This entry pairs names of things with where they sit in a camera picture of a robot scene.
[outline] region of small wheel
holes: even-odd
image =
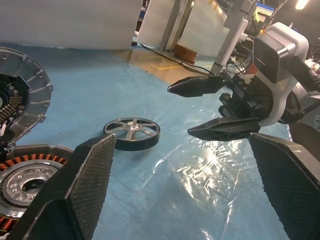
[[[119,118],[103,127],[105,134],[115,134],[115,149],[140,151],[159,142],[160,127],[155,122],[138,117]]]

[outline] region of white panel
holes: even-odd
[[[223,26],[226,14],[214,6],[215,2],[196,0],[179,41],[200,56],[216,57],[229,32]]]
[[[171,48],[187,2],[188,0],[181,0],[181,7],[166,49]],[[159,47],[174,3],[175,0],[150,0],[137,37],[138,43],[154,48]]]
[[[3,0],[0,41],[78,49],[131,46],[143,0]]]

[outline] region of floor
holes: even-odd
[[[126,58],[109,51],[4,45],[38,61],[54,89],[46,120],[18,144],[74,149],[124,117],[161,127],[153,148],[115,151],[93,240],[288,240],[248,141],[205,142],[187,134],[219,116],[225,89],[196,98],[170,94],[168,83],[190,73],[171,75],[178,67],[163,73],[158,68],[168,66],[151,63],[151,55],[140,50]],[[281,124],[262,132],[289,138]]]

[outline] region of plastic sheet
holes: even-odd
[[[219,116],[219,96],[226,89],[183,98],[107,51],[7,47],[38,61],[54,88],[46,120],[18,144],[74,148],[123,117],[150,119],[161,127],[153,148],[115,151],[93,240],[288,239],[248,141],[206,142],[187,134]],[[261,132],[289,138],[282,124]]]

